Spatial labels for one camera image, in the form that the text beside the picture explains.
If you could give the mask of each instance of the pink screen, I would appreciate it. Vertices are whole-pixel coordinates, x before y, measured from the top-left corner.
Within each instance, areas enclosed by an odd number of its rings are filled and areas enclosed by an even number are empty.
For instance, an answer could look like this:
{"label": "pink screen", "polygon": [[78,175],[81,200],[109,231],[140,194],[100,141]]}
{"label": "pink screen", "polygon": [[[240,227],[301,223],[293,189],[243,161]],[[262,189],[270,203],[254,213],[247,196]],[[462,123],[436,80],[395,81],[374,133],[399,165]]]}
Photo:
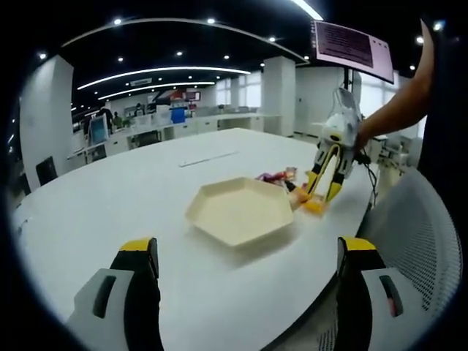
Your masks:
{"label": "pink screen", "polygon": [[393,83],[388,44],[361,31],[315,21],[317,60],[367,72]]}

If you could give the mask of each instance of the white pillar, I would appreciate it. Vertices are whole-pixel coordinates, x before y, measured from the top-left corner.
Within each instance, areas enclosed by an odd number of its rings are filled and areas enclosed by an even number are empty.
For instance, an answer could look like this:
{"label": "white pillar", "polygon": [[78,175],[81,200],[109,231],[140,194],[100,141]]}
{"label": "white pillar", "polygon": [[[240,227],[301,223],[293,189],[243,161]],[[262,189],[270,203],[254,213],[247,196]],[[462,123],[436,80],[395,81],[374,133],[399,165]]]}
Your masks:
{"label": "white pillar", "polygon": [[20,101],[20,142],[24,170],[33,192],[40,187],[36,165],[48,157],[58,176],[69,172],[72,152],[73,67],[60,56],[40,66],[27,80]]}
{"label": "white pillar", "polygon": [[262,76],[262,112],[281,116],[278,124],[265,121],[265,130],[291,137],[295,119],[295,62],[285,57],[265,60]]}
{"label": "white pillar", "polygon": [[231,80],[231,106],[239,107],[239,78]]}

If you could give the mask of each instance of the cable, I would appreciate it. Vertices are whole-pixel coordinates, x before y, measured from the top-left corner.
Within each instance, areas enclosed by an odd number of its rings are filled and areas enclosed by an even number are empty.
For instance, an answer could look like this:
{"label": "cable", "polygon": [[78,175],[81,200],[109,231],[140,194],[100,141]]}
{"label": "cable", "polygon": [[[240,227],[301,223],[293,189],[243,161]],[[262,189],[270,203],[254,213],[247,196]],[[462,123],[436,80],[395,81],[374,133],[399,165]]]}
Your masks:
{"label": "cable", "polygon": [[[364,155],[367,156],[367,153],[366,153],[365,149],[363,149],[363,152],[364,152]],[[369,179],[371,180],[372,195],[374,197],[374,199],[372,200],[372,205],[375,207],[375,202],[376,202],[376,199],[377,199],[377,176],[375,175],[374,171],[371,170],[369,164],[364,163],[364,167],[367,169],[367,174],[369,174]]]}

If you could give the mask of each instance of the beige tray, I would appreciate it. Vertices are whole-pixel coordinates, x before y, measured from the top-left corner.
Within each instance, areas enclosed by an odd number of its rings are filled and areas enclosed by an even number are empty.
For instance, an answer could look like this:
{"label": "beige tray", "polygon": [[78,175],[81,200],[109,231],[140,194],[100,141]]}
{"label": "beige tray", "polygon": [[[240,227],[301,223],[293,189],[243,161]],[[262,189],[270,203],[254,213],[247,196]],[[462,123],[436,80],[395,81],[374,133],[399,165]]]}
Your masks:
{"label": "beige tray", "polygon": [[237,246],[292,223],[292,214],[281,187],[235,178],[202,186],[186,218],[227,245]]}

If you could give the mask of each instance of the mesh chair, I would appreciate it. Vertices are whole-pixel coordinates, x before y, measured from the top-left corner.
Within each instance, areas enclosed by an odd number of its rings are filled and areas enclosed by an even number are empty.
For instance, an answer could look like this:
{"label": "mesh chair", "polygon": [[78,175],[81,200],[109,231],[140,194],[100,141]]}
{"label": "mesh chair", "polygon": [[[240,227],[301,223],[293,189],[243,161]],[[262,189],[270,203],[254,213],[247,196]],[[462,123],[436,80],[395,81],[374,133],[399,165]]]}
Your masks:
{"label": "mesh chair", "polygon": [[432,317],[443,312],[461,280],[461,246],[442,199],[423,175],[405,173],[368,213],[360,236],[423,294]]}

